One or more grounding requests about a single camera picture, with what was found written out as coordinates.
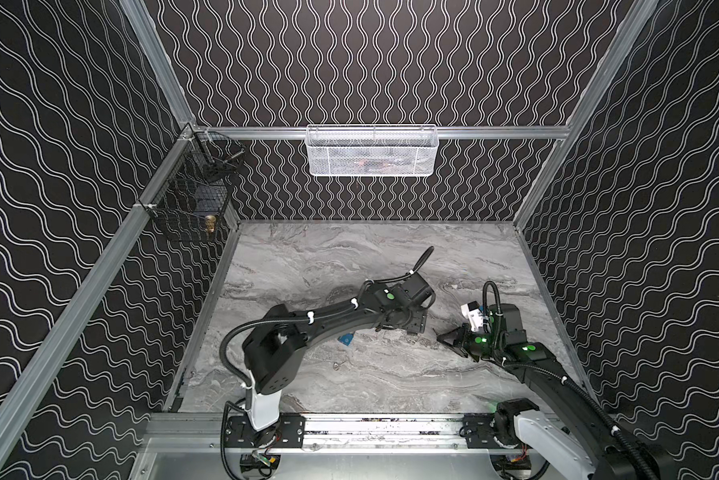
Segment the aluminium left side rail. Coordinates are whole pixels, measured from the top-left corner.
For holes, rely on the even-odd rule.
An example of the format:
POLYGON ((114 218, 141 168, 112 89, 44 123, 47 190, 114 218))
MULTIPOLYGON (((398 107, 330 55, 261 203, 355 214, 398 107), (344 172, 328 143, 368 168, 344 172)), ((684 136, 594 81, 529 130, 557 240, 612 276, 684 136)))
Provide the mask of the aluminium left side rail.
POLYGON ((141 232, 149 222, 149 210, 157 202, 159 192, 175 170, 185 149, 194 138, 187 124, 178 134, 161 166, 151 177, 137 202, 108 242, 101 256, 83 280, 69 304, 61 312, 23 374, 0 406, 0 470, 25 430, 30 418, 43 400, 62 364, 85 330, 93 312, 111 286, 113 279, 141 232))

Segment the aluminium back crossbar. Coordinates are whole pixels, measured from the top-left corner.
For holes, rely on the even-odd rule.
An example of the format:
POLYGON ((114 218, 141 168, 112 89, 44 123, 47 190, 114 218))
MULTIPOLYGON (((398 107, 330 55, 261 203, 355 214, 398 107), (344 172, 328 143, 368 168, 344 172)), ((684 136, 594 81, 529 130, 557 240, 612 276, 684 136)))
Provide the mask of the aluminium back crossbar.
POLYGON ((432 125, 315 125, 309 127, 199 127, 208 135, 221 135, 234 140, 296 140, 305 141, 313 135, 333 135, 335 138, 371 137, 379 134, 386 138, 433 137, 440 140, 473 139, 551 139, 567 138, 567 126, 432 126, 432 125))

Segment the small dark padlock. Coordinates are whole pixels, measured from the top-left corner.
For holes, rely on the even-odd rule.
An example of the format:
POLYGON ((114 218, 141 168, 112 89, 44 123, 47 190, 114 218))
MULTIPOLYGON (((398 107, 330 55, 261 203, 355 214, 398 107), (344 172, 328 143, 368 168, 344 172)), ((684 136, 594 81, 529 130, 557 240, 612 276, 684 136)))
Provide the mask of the small dark padlock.
POLYGON ((353 333, 347 333, 347 334, 341 335, 338 338, 338 341, 345 346, 349 346, 349 344, 351 344, 351 342, 353 340, 353 337, 354 337, 353 333))

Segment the white mesh wall basket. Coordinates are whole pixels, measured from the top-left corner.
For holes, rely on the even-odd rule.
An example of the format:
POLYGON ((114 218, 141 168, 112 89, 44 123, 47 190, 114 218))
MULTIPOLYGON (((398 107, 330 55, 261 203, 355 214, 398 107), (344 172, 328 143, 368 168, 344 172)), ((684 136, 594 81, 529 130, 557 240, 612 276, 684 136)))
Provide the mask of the white mesh wall basket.
POLYGON ((427 177, 439 152, 436 135, 335 138, 313 135, 304 142, 309 172, 317 177, 427 177))

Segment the aluminium frame post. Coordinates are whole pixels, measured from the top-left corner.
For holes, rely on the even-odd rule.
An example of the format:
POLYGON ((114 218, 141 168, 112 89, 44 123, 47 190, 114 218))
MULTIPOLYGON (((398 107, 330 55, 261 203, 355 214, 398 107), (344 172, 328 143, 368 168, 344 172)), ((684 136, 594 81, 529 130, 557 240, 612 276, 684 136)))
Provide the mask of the aluminium frame post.
POLYGON ((144 1, 122 0, 122 10, 135 33, 144 57, 154 72, 174 119, 179 124, 196 125, 188 102, 167 52, 159 38, 156 25, 151 18, 144 1))
POLYGON ((575 142, 577 142, 577 139, 579 139, 579 136, 583 133, 583 128, 587 126, 587 123, 589 123, 589 120, 593 117, 597 105, 599 105, 599 102, 603 99, 603 95, 607 93, 607 88, 609 88, 609 85, 611 85, 611 82, 615 79, 615 74, 617 74, 623 62, 625 62, 625 58, 627 58, 627 55, 631 52, 631 48, 633 48, 637 38, 641 35, 645 24, 647 24, 651 16, 653 16, 657 4, 659 4, 659 2, 655 0, 634 1, 633 4, 631 4, 627 16, 625 16, 619 28, 617 28, 617 32, 615 32, 615 36, 613 36, 613 40, 611 40, 611 45, 609 45, 609 48, 605 51, 601 62, 597 64, 595 74, 591 77, 591 81, 587 84, 585 91, 581 93, 577 107, 575 107, 573 114, 571 114, 569 121, 567 121, 567 136, 561 140, 557 140, 557 143, 555 143, 555 146, 551 149, 551 153, 549 153, 549 157, 547 157, 545 164, 541 167, 539 175, 535 178, 535 182, 533 182, 529 194, 527 194, 523 205, 521 205, 521 208, 517 211, 517 215, 515 215, 513 225, 518 232, 523 232, 527 224, 529 224, 531 215, 533 215, 535 208, 539 206, 541 199, 543 199, 543 194, 545 194, 545 191, 547 191, 547 188, 551 185, 551 181, 553 181, 553 177, 557 175, 557 171, 559 171, 559 168, 563 165, 563 161, 567 158, 571 147, 575 145, 575 142))

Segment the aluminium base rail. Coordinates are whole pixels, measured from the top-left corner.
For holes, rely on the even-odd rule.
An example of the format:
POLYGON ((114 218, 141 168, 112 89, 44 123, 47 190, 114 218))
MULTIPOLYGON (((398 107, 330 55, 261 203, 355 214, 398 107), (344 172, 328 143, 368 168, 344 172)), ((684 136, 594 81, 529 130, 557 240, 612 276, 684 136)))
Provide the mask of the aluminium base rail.
POLYGON ((489 431, 489 414, 282 414, 273 442, 241 415, 219 413, 157 414, 145 434, 148 453, 274 454, 521 454, 505 448, 489 431))

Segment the brass padlock in basket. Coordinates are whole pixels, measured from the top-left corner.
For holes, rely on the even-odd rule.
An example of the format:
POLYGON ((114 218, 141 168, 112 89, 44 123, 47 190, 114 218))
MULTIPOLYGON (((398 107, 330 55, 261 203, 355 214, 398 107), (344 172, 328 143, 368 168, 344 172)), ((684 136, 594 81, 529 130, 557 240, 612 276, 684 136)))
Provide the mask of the brass padlock in basket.
POLYGON ((205 231, 208 234, 213 234, 216 231, 217 217, 215 215, 207 215, 204 218, 205 231))

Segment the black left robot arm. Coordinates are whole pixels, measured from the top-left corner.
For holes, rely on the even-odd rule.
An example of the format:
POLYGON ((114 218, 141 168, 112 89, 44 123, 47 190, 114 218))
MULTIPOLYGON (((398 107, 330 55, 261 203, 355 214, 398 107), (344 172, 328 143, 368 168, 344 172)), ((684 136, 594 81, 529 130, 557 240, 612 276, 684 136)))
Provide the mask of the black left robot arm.
POLYGON ((253 430, 279 422, 281 391, 295 380, 310 348, 358 330, 425 331, 437 296, 421 268, 433 252, 433 246, 427 248, 401 276, 363 281, 349 300, 303 311, 279 304, 263 318, 227 332, 219 343, 219 361, 242 383, 244 413, 253 430))

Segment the aluminium frame post back right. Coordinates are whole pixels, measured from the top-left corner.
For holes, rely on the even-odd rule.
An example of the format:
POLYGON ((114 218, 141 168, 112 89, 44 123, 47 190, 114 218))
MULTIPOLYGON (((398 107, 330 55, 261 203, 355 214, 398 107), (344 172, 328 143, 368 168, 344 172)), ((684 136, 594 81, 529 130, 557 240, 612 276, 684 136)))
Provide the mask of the aluminium frame post back right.
POLYGON ((515 215, 513 225, 518 232, 523 232, 527 224, 529 224, 531 215, 533 215, 535 208, 539 206, 541 199, 543 199, 543 194, 545 194, 545 191, 547 191, 547 188, 551 185, 551 181, 553 181, 553 177, 557 175, 557 171, 559 171, 559 168, 563 165, 563 161, 567 158, 571 147, 575 145, 575 142, 577 142, 577 139, 579 139, 579 136, 583 133, 583 128, 587 126, 587 123, 589 123, 589 120, 593 117, 597 105, 599 105, 599 102, 603 99, 603 95, 607 93, 607 88, 609 88, 609 85, 611 85, 611 82, 615 79, 615 74, 617 74, 623 62, 625 62, 625 58, 627 58, 627 55, 631 52, 631 48, 633 48, 637 38, 641 35, 645 24, 647 24, 651 16, 653 16, 657 4, 659 4, 659 2, 655 0, 634 1, 633 4, 631 4, 627 16, 625 16, 619 28, 617 28, 617 32, 615 32, 615 36, 613 36, 613 40, 611 40, 611 45, 609 45, 609 48, 605 51, 601 62, 597 64, 595 74, 591 77, 591 81, 587 84, 585 91, 581 93, 577 107, 575 107, 573 114, 571 114, 569 121, 567 121, 567 136, 561 140, 557 140, 557 143, 555 143, 555 146, 551 149, 551 153, 549 153, 549 157, 547 157, 545 164, 541 167, 539 175, 535 178, 535 182, 533 182, 529 194, 527 194, 523 205, 521 205, 521 208, 517 211, 517 215, 515 215))

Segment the aluminium frame post back left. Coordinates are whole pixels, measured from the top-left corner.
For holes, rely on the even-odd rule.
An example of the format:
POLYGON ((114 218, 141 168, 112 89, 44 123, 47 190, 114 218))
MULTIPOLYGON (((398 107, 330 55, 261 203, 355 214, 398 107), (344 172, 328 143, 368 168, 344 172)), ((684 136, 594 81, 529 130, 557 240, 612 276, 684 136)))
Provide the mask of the aluminium frame post back left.
POLYGON ((135 33, 144 57, 154 72, 174 119, 179 124, 196 125, 188 102, 167 52, 159 38, 156 25, 151 18, 144 1, 122 0, 122 10, 135 33))

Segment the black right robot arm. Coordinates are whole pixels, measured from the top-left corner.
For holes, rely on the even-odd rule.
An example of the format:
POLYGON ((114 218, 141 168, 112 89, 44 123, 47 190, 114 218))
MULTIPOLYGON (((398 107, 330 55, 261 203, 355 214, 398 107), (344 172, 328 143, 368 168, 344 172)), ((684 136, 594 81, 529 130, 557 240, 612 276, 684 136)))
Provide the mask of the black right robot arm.
POLYGON ((554 426, 531 400, 497 404, 493 439, 529 446, 567 479, 675 479, 677 462, 663 446, 637 439, 569 376, 557 356, 531 341, 521 310, 485 282, 481 300, 461 307, 465 322, 437 341, 462 358, 489 362, 535 392, 561 420, 554 426))

